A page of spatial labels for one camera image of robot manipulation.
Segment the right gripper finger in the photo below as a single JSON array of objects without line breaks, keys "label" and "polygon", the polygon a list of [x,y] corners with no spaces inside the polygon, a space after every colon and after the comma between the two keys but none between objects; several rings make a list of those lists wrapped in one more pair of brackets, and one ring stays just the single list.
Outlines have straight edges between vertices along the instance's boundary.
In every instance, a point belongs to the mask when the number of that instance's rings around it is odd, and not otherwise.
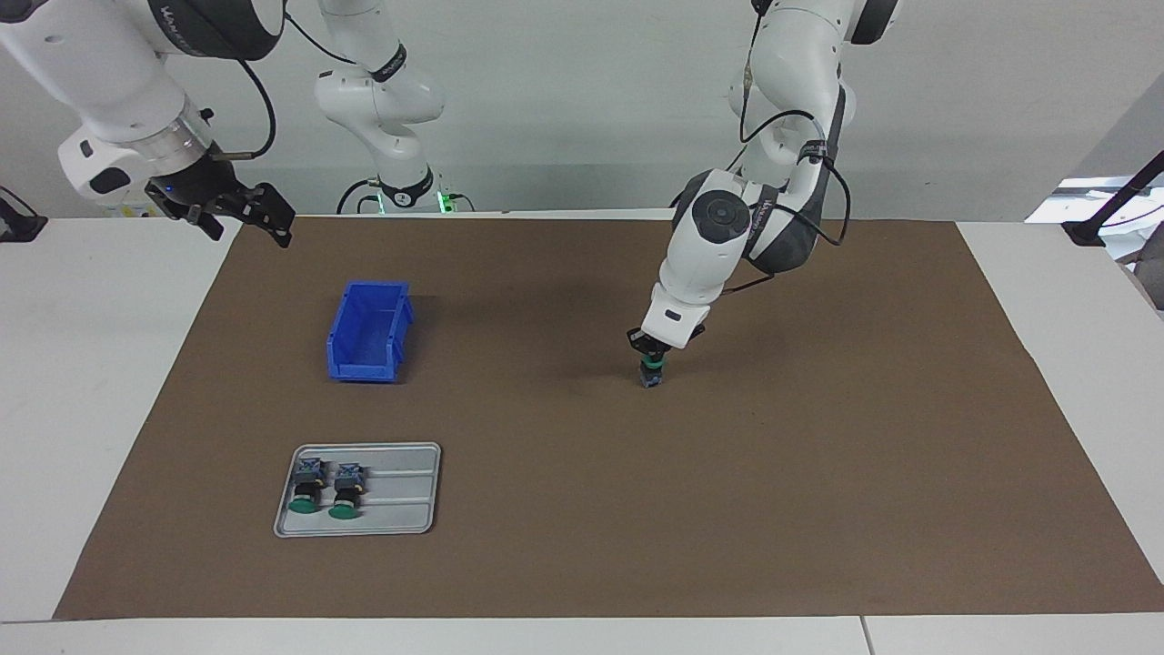
[{"label": "right gripper finger", "polygon": [[236,219],[242,225],[257,227],[274,238],[279,248],[291,244],[296,211],[274,184],[261,181],[256,186],[240,184],[236,190]]},{"label": "right gripper finger", "polygon": [[183,221],[183,223],[191,225],[191,227],[199,228],[205,236],[210,237],[212,241],[220,241],[223,235],[223,227],[217,216],[212,212],[207,211],[204,205],[187,205],[182,202],[173,202],[169,198],[154,198],[152,202],[164,212],[166,218],[175,221]]}]

